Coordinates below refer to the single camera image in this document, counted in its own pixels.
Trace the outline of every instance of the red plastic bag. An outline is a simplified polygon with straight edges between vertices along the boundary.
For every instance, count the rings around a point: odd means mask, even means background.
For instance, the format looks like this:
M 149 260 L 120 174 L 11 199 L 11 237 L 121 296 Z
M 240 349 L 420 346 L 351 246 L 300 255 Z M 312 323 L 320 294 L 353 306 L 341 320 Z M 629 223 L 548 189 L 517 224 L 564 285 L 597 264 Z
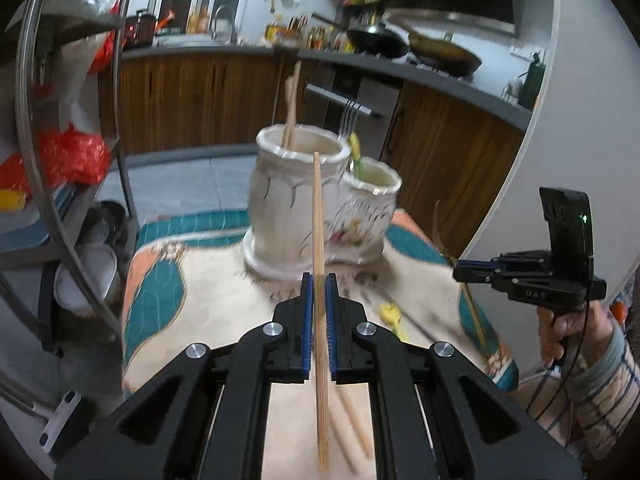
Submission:
M 118 13 L 119 3 L 120 1 L 116 0 L 116 3 L 113 4 L 113 7 L 111 7 L 111 10 L 109 11 L 110 14 Z M 115 30 L 112 30 L 107 36 L 107 39 L 104 40 L 100 50 L 95 54 L 94 61 L 91 63 L 91 67 L 89 68 L 89 74 L 101 72 L 109 66 L 111 59 L 113 59 L 113 45 L 115 44 L 115 41 L 116 32 Z
M 63 182 L 100 184 L 111 166 L 111 152 L 100 135 L 78 132 L 72 124 L 66 132 L 41 132 L 40 157 L 49 189 Z M 0 165 L 0 189 L 21 190 L 31 195 L 20 153 Z

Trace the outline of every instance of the cabinet handle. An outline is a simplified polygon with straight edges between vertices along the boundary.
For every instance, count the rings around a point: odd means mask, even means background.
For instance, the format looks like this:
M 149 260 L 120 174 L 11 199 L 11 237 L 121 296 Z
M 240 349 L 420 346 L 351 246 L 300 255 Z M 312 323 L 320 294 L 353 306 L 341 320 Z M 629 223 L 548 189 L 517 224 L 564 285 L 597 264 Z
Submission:
M 398 111 L 398 113 L 396 114 L 396 116 L 394 117 L 392 123 L 391 123 L 391 127 L 389 128 L 389 134 L 386 138 L 386 152 L 387 153 L 391 153 L 393 151 L 394 148 L 394 138 L 395 138 L 395 133 L 396 133 L 396 127 L 398 126 L 398 123 L 400 122 L 400 118 L 404 116 L 404 108 L 400 108 L 400 110 Z
M 306 85 L 309 84 L 311 76 L 306 76 L 302 81 L 302 92 L 300 92 L 300 103 L 306 106 Z

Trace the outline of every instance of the frying pan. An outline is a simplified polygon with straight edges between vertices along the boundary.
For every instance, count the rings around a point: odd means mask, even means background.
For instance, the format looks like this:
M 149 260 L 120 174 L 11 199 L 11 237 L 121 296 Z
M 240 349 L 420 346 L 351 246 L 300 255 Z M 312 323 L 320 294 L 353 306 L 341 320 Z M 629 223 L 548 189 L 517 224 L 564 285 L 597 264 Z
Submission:
M 321 22 L 333 25 L 339 30 L 347 33 L 347 38 L 356 48 L 357 52 L 368 52 L 369 54 L 380 54 L 384 57 L 402 57 L 409 52 L 408 45 L 402 40 L 399 34 L 385 27 L 383 23 L 347 28 L 340 23 L 333 22 L 313 12 L 313 18 Z
M 450 41 L 434 40 L 408 26 L 405 22 L 399 20 L 389 20 L 389 22 L 404 28 L 409 33 L 409 47 L 420 62 L 426 65 L 433 66 L 454 77 L 471 75 L 482 65 L 482 60 L 466 48 Z

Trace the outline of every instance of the white ceramic vase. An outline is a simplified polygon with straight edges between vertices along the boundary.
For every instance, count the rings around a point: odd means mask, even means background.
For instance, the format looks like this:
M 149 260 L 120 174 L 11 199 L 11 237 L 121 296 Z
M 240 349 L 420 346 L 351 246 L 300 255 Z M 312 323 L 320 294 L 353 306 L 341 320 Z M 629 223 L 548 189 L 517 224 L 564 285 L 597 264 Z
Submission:
M 402 180 L 368 156 L 361 159 L 361 168 L 362 180 L 354 176 L 351 163 L 340 181 L 340 207 L 325 232 L 328 261 L 366 264 L 382 254 Z
M 312 269 L 313 153 L 320 153 L 325 239 L 344 206 L 342 176 L 351 150 L 327 130 L 298 124 L 290 150 L 280 147 L 284 125 L 260 131 L 251 180 L 251 228 L 242 240 L 245 262 L 265 278 L 298 280 Z

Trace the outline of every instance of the electrical outlet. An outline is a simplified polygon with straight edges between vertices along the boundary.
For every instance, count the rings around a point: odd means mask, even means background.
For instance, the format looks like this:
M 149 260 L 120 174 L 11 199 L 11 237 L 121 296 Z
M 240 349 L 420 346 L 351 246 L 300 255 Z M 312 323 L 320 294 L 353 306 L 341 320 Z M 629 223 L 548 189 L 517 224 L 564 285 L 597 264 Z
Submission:
M 509 54 L 515 57 L 520 57 L 527 61 L 533 61 L 533 55 L 536 52 L 540 56 L 540 61 L 545 59 L 545 49 L 542 48 L 541 46 L 525 43 L 525 44 L 519 44 L 519 45 L 512 45 L 509 48 Z

